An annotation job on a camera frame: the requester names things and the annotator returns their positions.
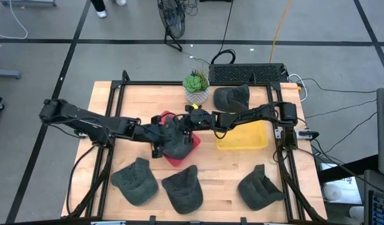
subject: person's foot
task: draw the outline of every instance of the person's foot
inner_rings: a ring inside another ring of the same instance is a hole
[[[105,17],[107,16],[106,10],[101,11],[101,12],[97,12],[97,15],[98,15],[100,18],[105,18]]]
[[[123,5],[127,4],[127,0],[116,0],[116,3],[117,3],[119,6],[123,6]]]

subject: gray floor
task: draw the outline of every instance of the gray floor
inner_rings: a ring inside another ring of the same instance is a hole
[[[286,4],[282,1],[235,1],[227,40],[272,40]],[[360,0],[374,33],[384,41],[384,0]],[[57,0],[57,7],[15,7],[14,12],[33,39],[72,39],[85,0]],[[186,17],[182,39],[222,39],[230,4],[205,2],[199,13]],[[162,39],[164,30],[153,0],[128,0],[119,7],[107,1],[108,17],[99,19],[91,7],[80,39]],[[8,7],[0,4],[0,33],[21,36]],[[279,34],[283,41],[371,41],[352,0],[294,0]],[[6,109],[0,114],[0,223],[4,223],[29,156],[40,121],[42,102],[52,96],[69,44],[0,43],[0,69],[18,69],[22,79],[1,79],[0,96]],[[211,60],[219,45],[184,45],[184,51]],[[271,46],[228,45],[236,63],[266,63]],[[218,63],[230,61],[228,56]],[[373,46],[277,46],[273,62],[285,63],[289,73],[314,78],[332,89],[371,91],[384,87],[384,69]],[[60,98],[86,108],[94,81],[120,79],[126,69],[132,80],[182,80],[207,65],[163,44],[78,44]],[[376,98],[375,94],[323,92],[307,81],[305,115],[338,109]],[[346,135],[376,111],[374,103],[307,122],[320,132],[324,149]],[[376,118],[360,126],[330,155],[350,162],[377,152]],[[74,163],[77,140],[48,129],[16,221],[58,218]]]

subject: white pot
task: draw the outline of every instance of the white pot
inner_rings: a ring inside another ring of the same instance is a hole
[[[209,97],[210,82],[207,79],[208,88],[205,91],[190,93],[185,89],[186,100],[191,104],[201,105]]]

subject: yellow bin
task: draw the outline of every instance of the yellow bin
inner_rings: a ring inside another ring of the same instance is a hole
[[[217,139],[219,150],[249,150],[267,146],[268,137],[263,121],[236,126],[223,139]]]

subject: fan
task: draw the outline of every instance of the fan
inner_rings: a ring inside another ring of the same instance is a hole
[[[164,43],[182,51],[182,47],[176,41],[176,39],[179,39],[185,33],[185,12],[182,5],[179,0],[157,0],[157,4],[159,6],[162,24],[165,27]],[[167,42],[167,36],[170,36],[178,47],[169,44]]]

